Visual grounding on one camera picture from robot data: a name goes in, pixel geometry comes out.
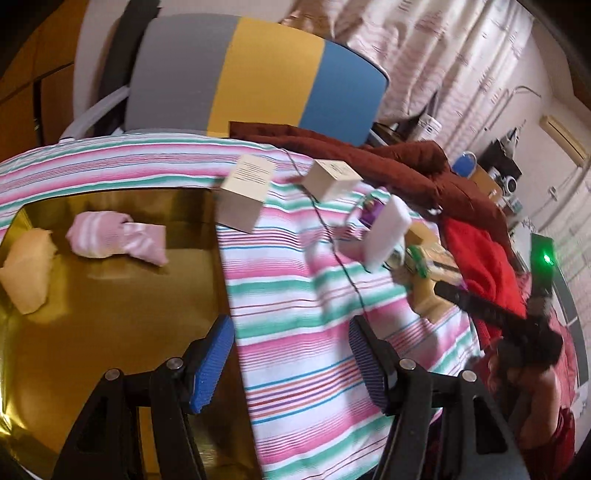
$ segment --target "purple object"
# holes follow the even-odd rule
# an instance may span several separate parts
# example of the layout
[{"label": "purple object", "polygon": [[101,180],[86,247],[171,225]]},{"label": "purple object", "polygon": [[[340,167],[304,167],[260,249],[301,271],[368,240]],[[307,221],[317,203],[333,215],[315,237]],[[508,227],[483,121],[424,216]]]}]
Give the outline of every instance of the purple object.
[{"label": "purple object", "polygon": [[359,221],[367,228],[371,228],[375,219],[384,208],[384,204],[378,199],[370,199],[363,204],[363,211]]}]

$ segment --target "chair backrest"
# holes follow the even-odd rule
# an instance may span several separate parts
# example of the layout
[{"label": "chair backrest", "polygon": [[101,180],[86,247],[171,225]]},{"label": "chair backrest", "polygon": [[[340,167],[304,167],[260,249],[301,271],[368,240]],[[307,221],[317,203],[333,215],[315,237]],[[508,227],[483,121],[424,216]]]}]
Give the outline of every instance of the chair backrest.
[{"label": "chair backrest", "polygon": [[363,143],[388,84],[345,47],[218,14],[150,22],[130,82],[127,131],[228,135],[228,122],[287,124]]}]

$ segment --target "curtain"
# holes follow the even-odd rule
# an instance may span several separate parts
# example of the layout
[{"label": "curtain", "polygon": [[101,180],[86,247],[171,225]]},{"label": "curtain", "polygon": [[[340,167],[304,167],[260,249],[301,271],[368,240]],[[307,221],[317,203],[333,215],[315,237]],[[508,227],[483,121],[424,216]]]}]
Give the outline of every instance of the curtain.
[{"label": "curtain", "polygon": [[378,121],[418,115],[439,91],[449,157],[480,131],[532,26],[517,0],[299,0],[285,25],[346,44],[388,72]]},{"label": "curtain", "polygon": [[591,175],[545,230],[554,239],[558,265],[577,307],[585,341],[591,344]]}]

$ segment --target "yellow stripe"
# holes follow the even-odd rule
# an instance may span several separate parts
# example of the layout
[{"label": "yellow stripe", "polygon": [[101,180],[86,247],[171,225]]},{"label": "yellow stripe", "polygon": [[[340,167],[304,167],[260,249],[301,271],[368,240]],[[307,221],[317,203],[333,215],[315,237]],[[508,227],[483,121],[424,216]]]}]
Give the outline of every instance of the yellow stripe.
[{"label": "yellow stripe", "polygon": [[222,68],[207,134],[228,122],[300,123],[324,52],[324,40],[283,25],[241,18]]}]

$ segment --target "red fabric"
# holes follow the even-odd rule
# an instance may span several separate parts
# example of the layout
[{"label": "red fabric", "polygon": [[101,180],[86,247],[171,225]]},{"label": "red fabric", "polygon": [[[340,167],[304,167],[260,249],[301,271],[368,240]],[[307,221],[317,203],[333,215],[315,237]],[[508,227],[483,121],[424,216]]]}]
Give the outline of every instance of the red fabric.
[{"label": "red fabric", "polygon": [[[449,217],[442,218],[440,228],[468,290],[525,318],[525,303],[503,247],[488,232]],[[482,320],[474,319],[474,325],[483,350],[501,336]]]},{"label": "red fabric", "polygon": [[574,458],[574,416],[570,409],[560,409],[558,426],[548,443],[521,453],[531,480],[559,478]]}]

